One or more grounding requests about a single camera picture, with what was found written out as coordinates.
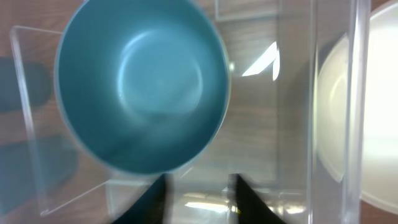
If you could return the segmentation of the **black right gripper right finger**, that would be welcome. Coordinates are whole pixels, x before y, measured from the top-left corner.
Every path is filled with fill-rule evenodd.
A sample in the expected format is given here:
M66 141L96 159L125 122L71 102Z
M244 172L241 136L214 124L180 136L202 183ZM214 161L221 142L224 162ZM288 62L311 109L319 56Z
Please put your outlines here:
M285 224L239 174L231 174L238 224Z

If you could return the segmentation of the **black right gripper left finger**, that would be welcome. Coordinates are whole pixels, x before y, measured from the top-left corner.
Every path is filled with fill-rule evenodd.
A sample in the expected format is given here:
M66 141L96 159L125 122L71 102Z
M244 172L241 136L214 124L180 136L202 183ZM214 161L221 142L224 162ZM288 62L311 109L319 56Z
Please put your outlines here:
M112 224L163 224L167 210L167 174L162 174L145 192Z

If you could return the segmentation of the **blue bowl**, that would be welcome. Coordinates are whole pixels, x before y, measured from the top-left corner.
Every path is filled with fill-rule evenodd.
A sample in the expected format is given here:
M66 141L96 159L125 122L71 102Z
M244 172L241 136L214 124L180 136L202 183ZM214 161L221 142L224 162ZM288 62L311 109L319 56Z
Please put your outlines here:
M63 31L54 70L73 138L134 175L196 159L220 129L231 91L223 41L186 0L83 3Z

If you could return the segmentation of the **cream bowl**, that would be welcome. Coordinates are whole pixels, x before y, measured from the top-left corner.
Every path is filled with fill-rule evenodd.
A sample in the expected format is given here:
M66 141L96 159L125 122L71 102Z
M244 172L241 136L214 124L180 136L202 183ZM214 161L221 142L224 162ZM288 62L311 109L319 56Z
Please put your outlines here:
M344 174L348 44L342 35L326 51L317 87L317 151L337 182ZM362 200L397 213L397 1L370 18L361 188Z

